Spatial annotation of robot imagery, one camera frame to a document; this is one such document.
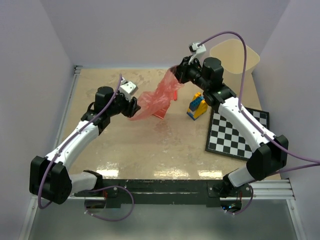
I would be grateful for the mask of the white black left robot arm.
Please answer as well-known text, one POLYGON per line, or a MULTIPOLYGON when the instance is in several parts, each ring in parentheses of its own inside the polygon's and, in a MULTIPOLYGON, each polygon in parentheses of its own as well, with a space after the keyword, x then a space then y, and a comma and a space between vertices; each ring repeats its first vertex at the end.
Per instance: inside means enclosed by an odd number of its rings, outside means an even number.
POLYGON ((36 156, 30 164, 29 191, 56 204, 64 203, 71 194, 87 191, 99 196, 104 190, 101 174, 84 170, 69 174, 80 153, 110 124, 111 117, 122 114, 132 118, 140 110, 134 97, 138 87, 131 81, 117 90, 102 86, 73 132, 46 156, 36 156))

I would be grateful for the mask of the red plastic trash bag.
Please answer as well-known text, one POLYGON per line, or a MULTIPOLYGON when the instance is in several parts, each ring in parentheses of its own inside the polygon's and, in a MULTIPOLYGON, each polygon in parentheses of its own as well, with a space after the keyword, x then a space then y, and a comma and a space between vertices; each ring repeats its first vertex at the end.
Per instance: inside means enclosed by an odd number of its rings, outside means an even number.
POLYGON ((143 91, 137 99, 137 104, 140 106, 130 121, 144 120, 151 117, 154 113, 170 106, 174 100, 175 91, 181 89, 184 85, 179 83, 175 77, 178 66, 170 67, 164 74, 162 80, 158 83, 153 91, 143 91))

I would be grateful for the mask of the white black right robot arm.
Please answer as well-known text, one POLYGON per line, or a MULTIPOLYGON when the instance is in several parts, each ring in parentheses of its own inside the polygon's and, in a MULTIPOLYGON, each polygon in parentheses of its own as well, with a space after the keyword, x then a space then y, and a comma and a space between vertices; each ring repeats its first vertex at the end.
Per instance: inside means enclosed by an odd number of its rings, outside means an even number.
POLYGON ((244 184, 261 181, 286 166, 288 139, 263 127, 239 102, 223 82, 224 68, 219 59, 207 57, 200 63, 197 58, 186 56, 169 70, 180 84, 191 82, 199 87, 205 102, 235 127, 252 151, 244 167, 223 177, 222 197, 233 197, 244 184))

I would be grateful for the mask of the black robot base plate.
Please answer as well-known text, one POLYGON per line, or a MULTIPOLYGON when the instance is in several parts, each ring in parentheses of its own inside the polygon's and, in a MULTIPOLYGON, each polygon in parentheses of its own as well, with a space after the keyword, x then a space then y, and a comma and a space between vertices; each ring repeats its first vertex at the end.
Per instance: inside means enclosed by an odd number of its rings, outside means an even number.
POLYGON ((227 193, 221 179, 103 179, 100 188, 106 190, 106 207, 119 208, 131 204, 130 195, 119 187, 126 188, 136 205, 203 205, 219 208, 221 200, 251 197, 250 185, 245 184, 227 193))

